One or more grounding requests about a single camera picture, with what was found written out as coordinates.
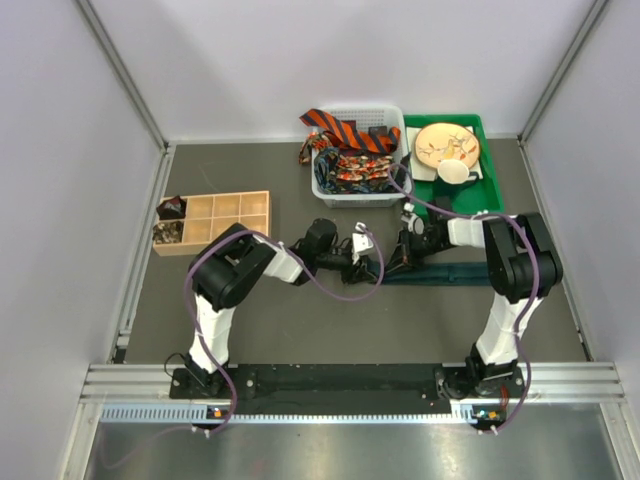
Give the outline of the dark teal necktie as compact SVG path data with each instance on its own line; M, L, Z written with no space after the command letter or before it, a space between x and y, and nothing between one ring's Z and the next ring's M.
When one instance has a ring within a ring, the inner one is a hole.
M426 264L417 268L401 266L385 271L382 285L484 287L490 285L487 265L483 262Z

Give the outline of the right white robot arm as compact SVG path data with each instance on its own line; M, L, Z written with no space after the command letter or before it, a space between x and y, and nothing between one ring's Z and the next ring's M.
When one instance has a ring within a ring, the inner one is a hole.
M452 399L492 394L518 372L521 338L535 311L563 277L563 266L538 213L516 216L453 214L433 207L428 219L405 203L403 227L385 265L385 278L426 268L425 258L456 247L485 252L494 299L485 328L472 345L462 373L442 373L439 386Z

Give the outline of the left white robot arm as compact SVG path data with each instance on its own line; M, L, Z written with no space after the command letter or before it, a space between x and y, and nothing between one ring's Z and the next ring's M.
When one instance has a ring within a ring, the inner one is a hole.
M194 322L194 339L184 360L189 384L209 397L224 390L233 315L259 280L270 277L301 286L314 281L319 270L328 270L338 272L345 284L379 285L385 267L370 262L371 253L382 254L362 223L339 241L332 221L316 219L291 247L232 224L188 267L184 293Z

